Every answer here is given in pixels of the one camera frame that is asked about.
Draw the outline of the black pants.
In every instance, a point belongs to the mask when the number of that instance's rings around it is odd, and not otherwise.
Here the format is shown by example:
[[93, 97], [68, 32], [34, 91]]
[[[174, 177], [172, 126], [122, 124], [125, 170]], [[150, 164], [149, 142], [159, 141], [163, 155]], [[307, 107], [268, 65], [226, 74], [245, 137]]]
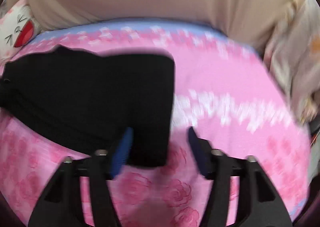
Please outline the black pants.
[[163, 51], [126, 49], [106, 56], [59, 46], [8, 62], [1, 107], [32, 131], [90, 155], [114, 150], [132, 129], [127, 164], [167, 161], [175, 63]]

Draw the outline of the pale pink blanket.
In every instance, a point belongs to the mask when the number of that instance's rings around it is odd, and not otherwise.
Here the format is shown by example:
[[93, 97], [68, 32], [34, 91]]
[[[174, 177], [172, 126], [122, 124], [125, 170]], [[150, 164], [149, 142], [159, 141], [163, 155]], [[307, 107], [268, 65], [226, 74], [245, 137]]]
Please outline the pale pink blanket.
[[283, 91], [296, 120], [319, 114], [319, 5], [293, 0], [276, 23], [264, 63]]

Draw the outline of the pink rose bed sheet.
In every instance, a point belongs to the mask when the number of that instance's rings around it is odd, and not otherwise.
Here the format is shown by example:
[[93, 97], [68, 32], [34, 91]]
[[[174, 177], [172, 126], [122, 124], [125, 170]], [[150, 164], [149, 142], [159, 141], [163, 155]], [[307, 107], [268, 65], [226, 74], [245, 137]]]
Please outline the pink rose bed sheet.
[[[134, 167], [128, 155], [107, 183], [120, 226], [292, 226], [308, 198], [309, 132], [250, 47], [205, 26], [117, 20], [44, 32], [12, 61], [59, 46], [174, 60], [165, 165]], [[64, 158], [92, 154], [44, 138], [1, 107], [1, 195], [25, 226]]]

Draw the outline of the white cartoon face pillow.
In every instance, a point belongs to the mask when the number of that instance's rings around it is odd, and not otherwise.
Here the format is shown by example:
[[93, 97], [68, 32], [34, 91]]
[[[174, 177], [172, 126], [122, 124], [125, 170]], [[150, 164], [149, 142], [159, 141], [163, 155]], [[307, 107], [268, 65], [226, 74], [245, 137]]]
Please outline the white cartoon face pillow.
[[27, 0], [19, 0], [1, 18], [1, 64], [12, 59], [41, 30]]

